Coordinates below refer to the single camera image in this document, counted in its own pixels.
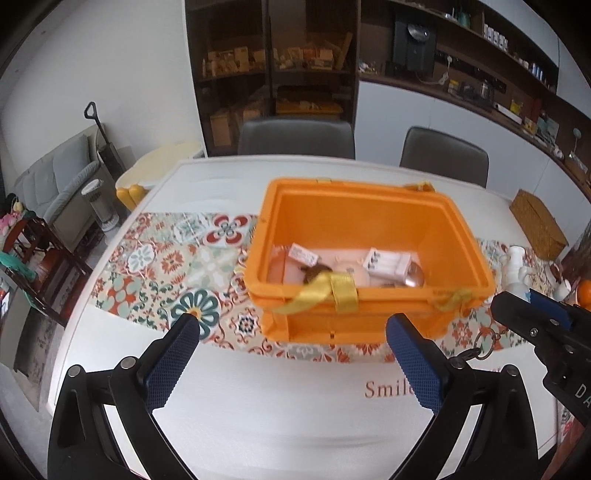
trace orange plastic box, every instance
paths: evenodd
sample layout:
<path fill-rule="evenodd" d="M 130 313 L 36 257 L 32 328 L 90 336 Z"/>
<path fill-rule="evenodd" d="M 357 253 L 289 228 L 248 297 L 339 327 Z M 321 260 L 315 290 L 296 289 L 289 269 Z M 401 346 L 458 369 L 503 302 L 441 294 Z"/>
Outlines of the orange plastic box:
<path fill-rule="evenodd" d="M 414 251 L 425 285 L 357 288 L 358 309 L 353 313 L 337 312 L 330 296 L 306 311 L 278 314 L 273 310 L 304 288 L 283 284 L 282 275 L 269 270 L 272 249 L 293 242 L 310 250 Z M 486 260 L 448 197 L 328 179 L 277 179 L 269 184 L 244 280 L 252 301 L 264 310 L 263 334 L 280 342 L 381 343 L 386 320 L 400 312 L 423 336 L 437 339 L 461 312 L 495 293 Z"/>

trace white tabletop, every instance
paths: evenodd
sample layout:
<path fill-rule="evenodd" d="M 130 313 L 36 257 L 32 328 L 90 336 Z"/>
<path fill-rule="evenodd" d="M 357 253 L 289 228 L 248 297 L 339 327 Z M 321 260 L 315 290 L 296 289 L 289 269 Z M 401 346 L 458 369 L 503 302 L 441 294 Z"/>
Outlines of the white tabletop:
<path fill-rule="evenodd" d="M 87 305 L 112 248 L 135 217 L 142 211 L 258 213 L 268 182 L 277 177 L 394 185 L 429 180 L 456 202 L 475 236 L 529 245 L 506 199 L 479 186 L 430 174 L 319 157 L 182 162 L 135 209 L 80 296 L 57 355 L 51 411 L 69 366 L 111 369 L 125 356 L 140 356 L 163 335 Z M 532 403 L 538 447 L 544 453 L 554 443 L 555 402 L 541 384 L 545 368 L 531 345 L 504 349 L 477 363 L 472 366 L 492 369 L 513 363 L 520 368 Z M 154 416 L 199 478 L 387 478 L 431 417 L 414 396 L 402 394 L 407 387 L 401 378 L 396 363 L 314 364 L 200 345 L 167 405 Z M 368 395 L 368 385 L 382 384 L 399 388 L 400 396 Z M 128 465 L 145 475 L 113 410 L 108 408 L 109 418 Z M 472 424 L 477 414 L 477 410 L 471 414 Z M 468 430 L 461 435 L 448 472 L 457 465 L 460 447 L 469 435 Z"/>

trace wicker basket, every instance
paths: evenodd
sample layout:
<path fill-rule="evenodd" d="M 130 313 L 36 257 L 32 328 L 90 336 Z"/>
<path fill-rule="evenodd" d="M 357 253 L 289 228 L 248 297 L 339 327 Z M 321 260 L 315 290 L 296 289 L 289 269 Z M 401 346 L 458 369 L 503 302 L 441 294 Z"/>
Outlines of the wicker basket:
<path fill-rule="evenodd" d="M 556 260 L 568 242 L 546 205 L 525 190 L 517 192 L 509 207 L 530 241 L 534 253 L 542 260 Z"/>

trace power cord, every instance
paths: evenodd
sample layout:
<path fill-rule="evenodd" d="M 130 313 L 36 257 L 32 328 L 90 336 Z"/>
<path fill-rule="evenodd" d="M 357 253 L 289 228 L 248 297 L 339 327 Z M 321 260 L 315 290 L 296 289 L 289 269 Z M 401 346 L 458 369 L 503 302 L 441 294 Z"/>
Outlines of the power cord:
<path fill-rule="evenodd" d="M 449 67 L 452 64 L 453 59 L 451 58 L 451 56 L 447 56 L 446 57 L 447 60 L 447 70 L 443 73 L 443 75 L 441 76 L 441 78 L 436 81 L 436 82 L 426 82 L 425 80 L 421 80 L 420 77 L 418 76 L 418 73 L 416 73 L 417 79 L 419 82 L 424 83 L 425 85 L 441 85 L 444 86 L 445 83 L 449 80 Z"/>

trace metal screw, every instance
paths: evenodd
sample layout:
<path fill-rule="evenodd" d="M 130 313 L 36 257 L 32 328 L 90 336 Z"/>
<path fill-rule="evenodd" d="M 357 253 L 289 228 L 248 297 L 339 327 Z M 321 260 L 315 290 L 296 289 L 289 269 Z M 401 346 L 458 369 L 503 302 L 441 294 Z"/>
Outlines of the metal screw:
<path fill-rule="evenodd" d="M 68 377 L 74 378 L 80 373 L 80 365 L 73 365 L 68 369 Z"/>
<path fill-rule="evenodd" d="M 519 375 L 519 370 L 517 370 L 517 367 L 515 365 L 507 365 L 506 371 L 512 377 L 516 377 L 517 375 Z"/>
<path fill-rule="evenodd" d="M 466 366 L 466 362 L 456 356 L 451 357 L 449 362 L 453 368 L 457 368 L 458 370 L 461 370 Z"/>
<path fill-rule="evenodd" d="M 132 366 L 135 365 L 135 358 L 132 356 L 126 356 L 122 361 L 121 361 L 121 368 L 127 370 L 130 369 Z"/>

